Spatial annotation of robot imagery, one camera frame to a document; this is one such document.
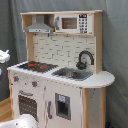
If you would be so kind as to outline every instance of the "cabinet handle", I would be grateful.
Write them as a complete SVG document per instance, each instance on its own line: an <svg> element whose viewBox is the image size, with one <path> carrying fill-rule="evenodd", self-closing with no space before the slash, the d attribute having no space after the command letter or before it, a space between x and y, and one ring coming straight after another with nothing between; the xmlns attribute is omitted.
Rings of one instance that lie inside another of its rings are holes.
<svg viewBox="0 0 128 128"><path fill-rule="evenodd" d="M48 112L48 118L52 119L52 115L50 115L50 107L51 107L51 101L48 102L47 112Z"/></svg>
<svg viewBox="0 0 128 128"><path fill-rule="evenodd" d="M33 96L32 93L26 93L26 92L24 92L22 90L20 90L19 93L21 93L22 95L25 95L25 96Z"/></svg>
<svg viewBox="0 0 128 128"><path fill-rule="evenodd" d="M56 17L56 20L55 20L56 30L59 30L58 21L59 21L59 17Z"/></svg>

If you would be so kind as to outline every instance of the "toy sink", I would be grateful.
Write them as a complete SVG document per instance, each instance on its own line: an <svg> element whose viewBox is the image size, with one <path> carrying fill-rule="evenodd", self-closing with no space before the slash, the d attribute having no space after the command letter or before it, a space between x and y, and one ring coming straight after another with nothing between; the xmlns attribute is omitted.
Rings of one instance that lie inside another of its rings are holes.
<svg viewBox="0 0 128 128"><path fill-rule="evenodd" d="M78 81L83 81L93 75L90 71L85 70L79 70L79 69L73 69L73 68L61 68L54 73L52 73L53 76L67 78L67 79L73 79Z"/></svg>

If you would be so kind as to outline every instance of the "white tile backsplash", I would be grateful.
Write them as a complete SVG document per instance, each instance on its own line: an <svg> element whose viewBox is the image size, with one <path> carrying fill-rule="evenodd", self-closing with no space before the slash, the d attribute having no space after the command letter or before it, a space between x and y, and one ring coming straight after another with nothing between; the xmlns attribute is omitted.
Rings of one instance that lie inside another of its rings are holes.
<svg viewBox="0 0 128 128"><path fill-rule="evenodd" d="M94 56L95 38L84 36L69 36L37 34L33 36L35 60L44 63L70 66L76 68L79 53L88 50ZM87 61L87 69L93 70L88 55L82 56L82 62Z"/></svg>

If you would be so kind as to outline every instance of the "knob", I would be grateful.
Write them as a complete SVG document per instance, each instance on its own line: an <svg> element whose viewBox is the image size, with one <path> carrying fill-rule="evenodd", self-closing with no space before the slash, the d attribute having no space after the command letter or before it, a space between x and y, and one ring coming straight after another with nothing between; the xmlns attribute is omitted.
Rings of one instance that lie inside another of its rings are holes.
<svg viewBox="0 0 128 128"><path fill-rule="evenodd" d="M32 82L32 85L33 85L33 87L37 87L37 82L36 81L33 81Z"/></svg>
<svg viewBox="0 0 128 128"><path fill-rule="evenodd" d="M15 77L14 77L14 82L16 82L16 81L18 81L18 80L19 80L18 76L15 76Z"/></svg>

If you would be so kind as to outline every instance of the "stovetop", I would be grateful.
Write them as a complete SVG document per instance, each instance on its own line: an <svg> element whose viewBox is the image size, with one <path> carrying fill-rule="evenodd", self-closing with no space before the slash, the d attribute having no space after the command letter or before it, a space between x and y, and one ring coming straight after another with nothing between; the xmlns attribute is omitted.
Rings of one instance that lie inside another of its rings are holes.
<svg viewBox="0 0 128 128"><path fill-rule="evenodd" d="M40 62L35 62L35 61L31 61L31 62L28 62L28 63L18 66L18 68L36 71L36 72L42 72L42 73L45 73L55 67L58 67L58 65L40 63Z"/></svg>

